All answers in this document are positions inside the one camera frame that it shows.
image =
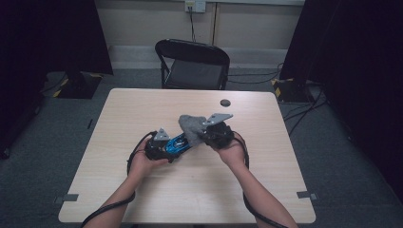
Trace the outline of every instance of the hand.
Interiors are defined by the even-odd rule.
[[[128,173],[129,177],[140,175],[141,178],[144,178],[148,176],[154,168],[168,163],[168,159],[152,161],[145,155],[145,146],[148,140],[149,139],[143,140],[137,148],[137,153],[131,162],[130,172]]]
[[[234,136],[235,138],[243,142],[243,144],[245,144],[245,141],[240,134],[234,132]],[[238,141],[233,140],[229,143],[227,147],[214,150],[219,153],[221,160],[230,168],[234,166],[244,165],[243,147]]]

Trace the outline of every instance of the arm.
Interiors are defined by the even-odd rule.
[[[240,135],[235,137],[243,142]],[[240,182],[243,193],[252,207],[261,215],[287,227],[297,227],[285,207],[255,178],[244,164],[243,149],[239,142],[233,140],[226,148],[216,150],[222,161],[228,165]],[[259,228],[272,227],[256,218]]]
[[[153,168],[168,163],[168,160],[149,160],[144,153],[146,142],[147,140],[144,140],[139,145],[138,152],[133,158],[127,178],[101,207],[130,198],[137,187],[140,186],[143,178],[151,173]],[[85,227],[120,227],[126,208],[127,204],[106,211],[90,220]]]

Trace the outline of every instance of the person's right hand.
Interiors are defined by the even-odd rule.
[[[235,138],[237,138],[241,142],[243,142],[243,144],[245,144],[245,141],[240,136],[240,134],[238,134],[237,132],[234,132],[234,136],[235,136]],[[239,165],[245,165],[243,147],[236,140],[233,140],[232,142],[230,142],[229,145],[223,149],[214,149],[214,150],[219,153],[221,160],[225,164],[227,164],[230,168],[239,166]]]

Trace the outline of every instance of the chair backrest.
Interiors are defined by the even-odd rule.
[[[156,44],[155,50],[163,63],[163,57],[227,67],[230,63],[228,55],[219,47],[190,41],[161,40]]]

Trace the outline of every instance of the black folding chair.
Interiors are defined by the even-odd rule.
[[[225,89],[230,60],[222,49],[166,39],[158,42],[155,50],[161,60],[162,88]],[[165,58],[174,60],[171,68]]]

